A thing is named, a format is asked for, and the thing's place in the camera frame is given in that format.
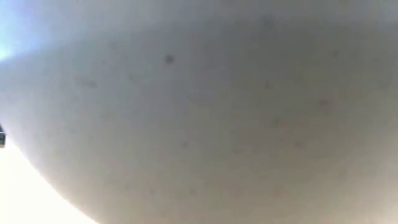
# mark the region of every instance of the white curved surface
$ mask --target white curved surface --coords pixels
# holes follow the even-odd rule
[[[96,224],[59,196],[10,140],[0,150],[0,198],[3,224]]]
[[[0,4],[0,121],[100,223],[398,221],[395,1]]]

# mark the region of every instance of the bright light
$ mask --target bright light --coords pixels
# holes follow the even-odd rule
[[[5,49],[0,45],[0,61],[7,59],[11,56],[11,50]]]
[[[0,149],[0,223],[96,224],[56,193],[10,140]]]

